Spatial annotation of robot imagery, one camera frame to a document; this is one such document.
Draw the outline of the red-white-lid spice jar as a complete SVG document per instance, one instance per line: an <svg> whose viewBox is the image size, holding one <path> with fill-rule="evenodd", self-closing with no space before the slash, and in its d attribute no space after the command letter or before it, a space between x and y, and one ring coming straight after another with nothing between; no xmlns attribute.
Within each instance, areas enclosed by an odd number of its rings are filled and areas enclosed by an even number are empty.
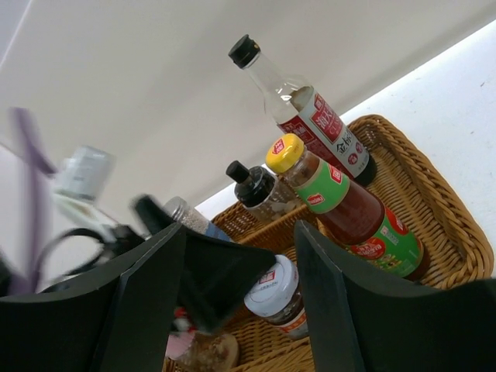
<svg viewBox="0 0 496 372"><path fill-rule="evenodd" d="M307 317L299 283L298 269L284 255L263 275L244 298L244 305L255 315L291 339L308 335Z"/></svg>

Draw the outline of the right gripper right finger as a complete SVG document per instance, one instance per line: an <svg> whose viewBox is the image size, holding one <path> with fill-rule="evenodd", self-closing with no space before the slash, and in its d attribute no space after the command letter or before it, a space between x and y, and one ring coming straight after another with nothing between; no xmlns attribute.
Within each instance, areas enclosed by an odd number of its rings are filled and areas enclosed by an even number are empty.
<svg viewBox="0 0 496 372"><path fill-rule="evenodd" d="M298 272L318 371L493 371L495 282L449 290L365 263L304 221Z"/></svg>

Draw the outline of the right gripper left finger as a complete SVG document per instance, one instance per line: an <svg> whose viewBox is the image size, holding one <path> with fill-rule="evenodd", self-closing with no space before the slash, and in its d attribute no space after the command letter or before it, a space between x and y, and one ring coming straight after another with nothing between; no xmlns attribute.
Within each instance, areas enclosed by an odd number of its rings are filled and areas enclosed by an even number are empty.
<svg viewBox="0 0 496 372"><path fill-rule="evenodd" d="M1 299L3 371L160 371L183 270L174 224L62 282Z"/></svg>

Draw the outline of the green-label yellow-cap sauce bottle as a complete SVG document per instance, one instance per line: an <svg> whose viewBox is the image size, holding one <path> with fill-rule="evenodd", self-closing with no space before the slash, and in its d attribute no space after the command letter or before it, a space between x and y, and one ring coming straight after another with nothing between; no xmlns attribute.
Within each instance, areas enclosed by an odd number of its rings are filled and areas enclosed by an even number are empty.
<svg viewBox="0 0 496 372"><path fill-rule="evenodd" d="M411 281L426 274L429 253L408 226L378 197L308 150L295 134L276 140L265 163L351 254Z"/></svg>

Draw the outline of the pink-cap spice shaker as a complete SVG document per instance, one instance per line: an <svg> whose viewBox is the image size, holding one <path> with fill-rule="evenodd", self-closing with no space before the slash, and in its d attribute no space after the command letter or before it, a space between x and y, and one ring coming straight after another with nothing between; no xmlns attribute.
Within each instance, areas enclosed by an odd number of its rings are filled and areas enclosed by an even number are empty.
<svg viewBox="0 0 496 372"><path fill-rule="evenodd" d="M169 336L166 358L185 371L229 371L238 365L239 344L228 333L182 332Z"/></svg>

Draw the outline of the silver-lid blue-label jar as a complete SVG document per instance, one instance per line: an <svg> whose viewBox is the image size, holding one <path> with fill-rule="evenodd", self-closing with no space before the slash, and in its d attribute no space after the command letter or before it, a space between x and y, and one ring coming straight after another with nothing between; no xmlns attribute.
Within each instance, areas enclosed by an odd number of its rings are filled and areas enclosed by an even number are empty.
<svg viewBox="0 0 496 372"><path fill-rule="evenodd" d="M183 198L175 196L164 204L164 211L175 221L189 229L212 238L232 242L233 240L217 225L206 219Z"/></svg>

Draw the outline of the tall red-label sauce bottle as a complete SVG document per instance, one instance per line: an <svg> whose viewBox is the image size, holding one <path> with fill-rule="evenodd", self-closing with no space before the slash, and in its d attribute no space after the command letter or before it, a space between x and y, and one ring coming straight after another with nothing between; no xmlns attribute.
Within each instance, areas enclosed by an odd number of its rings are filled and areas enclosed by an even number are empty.
<svg viewBox="0 0 496 372"><path fill-rule="evenodd" d="M283 133L293 133L308 150L362 186L377 174L377 165L359 139L304 77L286 74L270 61L249 35L229 51L263 95L264 111Z"/></svg>

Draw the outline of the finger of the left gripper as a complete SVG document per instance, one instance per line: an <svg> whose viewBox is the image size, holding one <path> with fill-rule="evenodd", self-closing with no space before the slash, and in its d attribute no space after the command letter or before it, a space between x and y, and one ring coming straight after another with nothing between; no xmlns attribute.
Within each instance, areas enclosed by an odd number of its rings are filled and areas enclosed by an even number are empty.
<svg viewBox="0 0 496 372"><path fill-rule="evenodd" d="M218 332L236 314L255 283L276 264L275 254L269 250L207 236L175 221L151 195L134 198L133 211L152 236L168 226L185 233L177 302L200 332Z"/></svg>

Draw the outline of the black-cap spice shaker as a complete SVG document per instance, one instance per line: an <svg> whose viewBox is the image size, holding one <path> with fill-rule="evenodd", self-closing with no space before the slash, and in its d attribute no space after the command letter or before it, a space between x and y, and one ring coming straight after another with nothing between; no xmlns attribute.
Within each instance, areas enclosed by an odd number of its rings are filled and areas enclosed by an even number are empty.
<svg viewBox="0 0 496 372"><path fill-rule="evenodd" d="M261 166L245 167L234 160L226 175L235 182L234 194L259 222L268 224L302 206L291 187Z"/></svg>

